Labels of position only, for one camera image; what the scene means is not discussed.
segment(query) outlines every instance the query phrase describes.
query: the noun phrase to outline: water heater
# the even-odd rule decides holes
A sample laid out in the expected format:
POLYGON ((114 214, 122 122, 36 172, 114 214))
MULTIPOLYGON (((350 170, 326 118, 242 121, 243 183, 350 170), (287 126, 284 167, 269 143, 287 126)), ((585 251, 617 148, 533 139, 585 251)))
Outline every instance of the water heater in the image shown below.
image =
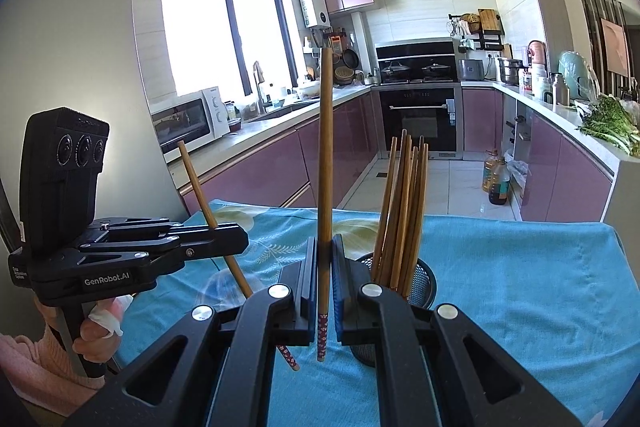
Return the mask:
POLYGON ((300 0, 307 28, 328 28, 329 15, 324 0, 300 0))

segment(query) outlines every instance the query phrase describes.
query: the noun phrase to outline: white countertop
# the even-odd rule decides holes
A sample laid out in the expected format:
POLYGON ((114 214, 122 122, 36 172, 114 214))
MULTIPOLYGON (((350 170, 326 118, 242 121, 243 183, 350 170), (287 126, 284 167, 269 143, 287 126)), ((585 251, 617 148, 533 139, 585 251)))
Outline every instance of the white countertop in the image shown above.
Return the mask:
POLYGON ((634 162, 640 164, 640 158, 633 158, 626 155, 622 150, 613 145, 581 133, 578 126, 582 124, 582 120, 576 111, 565 109, 563 107, 554 107, 550 103, 542 102, 531 96, 530 92, 520 90, 517 86, 506 86, 500 82, 492 82, 490 80, 464 80, 461 82, 462 87, 492 87, 501 92, 515 98, 538 112, 555 126, 559 127, 564 133, 572 137, 572 139, 587 149, 595 156, 603 165, 607 166, 613 174, 618 172, 620 162, 634 162))
MULTIPOLYGON (((369 86, 334 87, 334 107, 369 91, 369 86)), ((318 100, 316 103, 279 118, 249 123, 242 122, 242 128, 237 133, 225 134, 222 138, 190 152, 189 156, 196 174, 202 176, 205 172, 210 171, 221 163, 276 136, 276 134, 313 118, 319 113, 320 102, 318 100)), ((177 188, 189 183, 189 177, 180 158, 170 162, 167 166, 177 188)))

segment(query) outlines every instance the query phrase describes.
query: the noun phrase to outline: oven handle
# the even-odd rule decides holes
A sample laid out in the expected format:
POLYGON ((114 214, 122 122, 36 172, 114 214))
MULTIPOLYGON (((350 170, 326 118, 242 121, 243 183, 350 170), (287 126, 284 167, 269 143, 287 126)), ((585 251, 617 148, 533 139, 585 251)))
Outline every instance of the oven handle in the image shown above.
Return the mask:
POLYGON ((447 104, 443 103, 442 105, 403 105, 402 107, 394 107, 393 105, 389 106, 389 109, 392 111, 398 111, 401 109, 446 109, 447 104))

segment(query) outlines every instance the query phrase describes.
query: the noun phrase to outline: microwave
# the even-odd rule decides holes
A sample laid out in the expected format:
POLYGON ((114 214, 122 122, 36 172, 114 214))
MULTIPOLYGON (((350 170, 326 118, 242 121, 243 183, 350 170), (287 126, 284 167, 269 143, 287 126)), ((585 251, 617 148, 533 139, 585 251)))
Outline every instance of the microwave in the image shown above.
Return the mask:
POLYGON ((226 108, 217 87, 173 97, 150 110, 166 162, 180 157, 180 140, 191 152, 229 132, 226 108))

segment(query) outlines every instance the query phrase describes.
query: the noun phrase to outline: bottle of cooking oil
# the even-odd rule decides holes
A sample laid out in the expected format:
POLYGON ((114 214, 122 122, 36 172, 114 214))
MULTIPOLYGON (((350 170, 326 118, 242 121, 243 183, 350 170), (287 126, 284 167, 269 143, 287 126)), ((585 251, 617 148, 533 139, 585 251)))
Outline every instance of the bottle of cooking oil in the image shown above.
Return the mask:
POLYGON ((511 174, 507 170, 504 158, 498 158, 491 174, 489 186, 489 202, 493 204, 505 204, 509 194, 509 181, 511 174))
POLYGON ((486 151, 487 157, 484 160, 484 169, 482 169, 482 190, 489 192, 491 186, 491 172, 494 170, 498 161, 498 150, 486 151))

